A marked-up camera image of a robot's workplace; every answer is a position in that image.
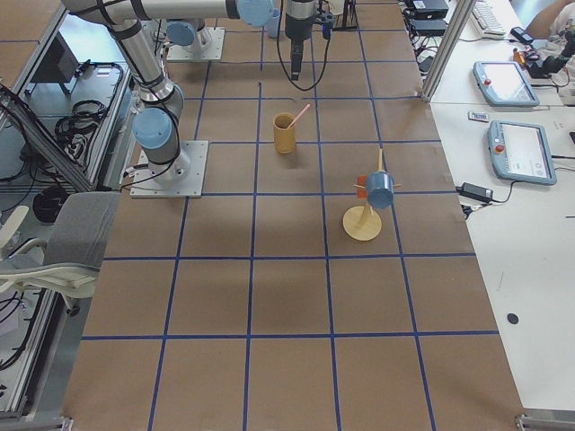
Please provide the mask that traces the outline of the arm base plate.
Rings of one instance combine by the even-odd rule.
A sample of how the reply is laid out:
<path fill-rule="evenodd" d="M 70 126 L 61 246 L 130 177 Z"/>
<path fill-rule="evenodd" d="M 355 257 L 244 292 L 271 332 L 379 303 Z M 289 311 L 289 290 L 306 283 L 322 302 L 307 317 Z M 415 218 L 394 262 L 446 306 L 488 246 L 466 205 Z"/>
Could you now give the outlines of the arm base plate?
<path fill-rule="evenodd" d="M 208 159 L 208 140 L 180 142 L 180 155 L 165 172 L 166 166 L 150 164 L 136 170 L 132 198 L 200 198 Z"/>
<path fill-rule="evenodd" d="M 225 29 L 204 27 L 198 31 L 187 22 L 170 22 L 167 38 L 169 62 L 219 61 L 223 54 Z"/>

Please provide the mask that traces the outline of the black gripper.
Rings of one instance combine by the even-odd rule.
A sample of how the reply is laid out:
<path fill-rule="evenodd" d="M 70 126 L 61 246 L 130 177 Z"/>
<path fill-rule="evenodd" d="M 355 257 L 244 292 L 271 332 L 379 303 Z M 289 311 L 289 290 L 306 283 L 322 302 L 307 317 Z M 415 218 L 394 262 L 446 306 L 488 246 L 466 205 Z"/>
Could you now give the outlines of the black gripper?
<path fill-rule="evenodd" d="M 302 68 L 304 42 L 311 38 L 311 19 L 286 18 L 286 36 L 291 40 L 290 78 L 299 79 Z"/>

